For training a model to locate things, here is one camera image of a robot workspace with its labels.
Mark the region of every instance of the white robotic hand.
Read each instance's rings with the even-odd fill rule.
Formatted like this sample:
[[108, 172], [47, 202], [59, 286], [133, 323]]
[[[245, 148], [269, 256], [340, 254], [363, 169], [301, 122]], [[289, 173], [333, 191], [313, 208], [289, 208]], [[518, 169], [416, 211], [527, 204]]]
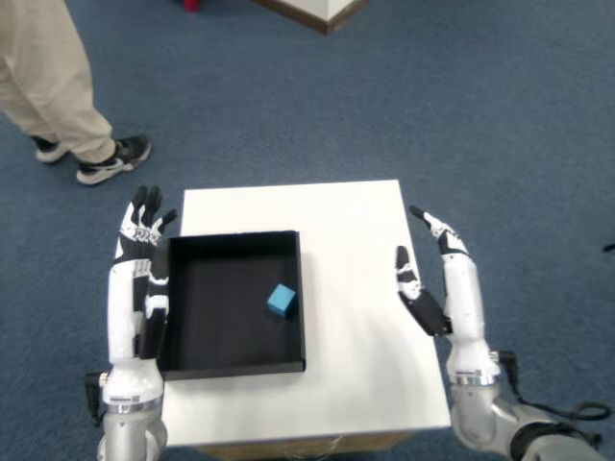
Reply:
[[477, 267], [448, 224], [416, 206], [412, 206], [410, 211], [428, 226], [438, 241], [448, 296], [442, 312], [431, 293], [419, 284], [409, 264], [406, 248], [399, 247], [397, 280], [400, 298], [427, 334], [447, 335], [451, 341], [453, 349], [447, 361], [451, 382], [492, 384], [500, 374], [500, 367], [484, 340]]
[[124, 213], [109, 275], [108, 335], [111, 364], [136, 356], [152, 257], [165, 227], [177, 216], [171, 210], [154, 221], [162, 196], [157, 187], [141, 186]]

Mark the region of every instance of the black sneaker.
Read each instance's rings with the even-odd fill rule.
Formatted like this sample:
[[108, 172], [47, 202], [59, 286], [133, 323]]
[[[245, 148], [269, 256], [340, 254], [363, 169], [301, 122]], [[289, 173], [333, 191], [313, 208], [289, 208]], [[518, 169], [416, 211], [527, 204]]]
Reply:
[[38, 161], [55, 163], [68, 153], [68, 149], [59, 142], [49, 142], [47, 139], [38, 136], [31, 136], [31, 138], [37, 145]]
[[81, 184], [93, 185], [121, 173], [133, 171], [150, 155], [152, 143], [143, 134], [126, 139], [115, 140], [115, 152], [100, 163], [79, 162], [77, 181]]

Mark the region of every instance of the blue cube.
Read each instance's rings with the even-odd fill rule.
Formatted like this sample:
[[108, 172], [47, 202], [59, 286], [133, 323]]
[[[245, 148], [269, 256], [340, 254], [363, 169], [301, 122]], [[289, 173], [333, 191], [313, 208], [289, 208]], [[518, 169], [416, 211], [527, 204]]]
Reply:
[[276, 314], [286, 317], [290, 312], [292, 301], [295, 299], [295, 292], [290, 288], [279, 284], [267, 300], [267, 306]]

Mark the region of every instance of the black cable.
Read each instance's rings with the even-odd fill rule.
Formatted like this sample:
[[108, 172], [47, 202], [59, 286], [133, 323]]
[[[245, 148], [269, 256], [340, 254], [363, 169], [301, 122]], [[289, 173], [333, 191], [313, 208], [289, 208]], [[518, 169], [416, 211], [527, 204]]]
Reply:
[[533, 406], [547, 413], [554, 414], [561, 418], [569, 420], [571, 423], [575, 421], [600, 421], [605, 420], [612, 414], [611, 408], [605, 403], [599, 401], [582, 401], [575, 405], [570, 411], [560, 410], [558, 408], [545, 405], [544, 403], [532, 403], [524, 399], [519, 390], [519, 368], [517, 366], [517, 356], [512, 351], [498, 352], [498, 361], [502, 364], [508, 377], [508, 384], [517, 401], [523, 405]]

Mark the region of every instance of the black box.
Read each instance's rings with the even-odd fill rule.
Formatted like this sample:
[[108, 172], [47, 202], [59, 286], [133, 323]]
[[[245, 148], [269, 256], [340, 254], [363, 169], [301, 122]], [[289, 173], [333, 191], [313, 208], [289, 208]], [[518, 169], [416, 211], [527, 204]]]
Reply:
[[[295, 291], [281, 317], [267, 300]], [[299, 233], [171, 238], [165, 379], [302, 372], [306, 368]]]

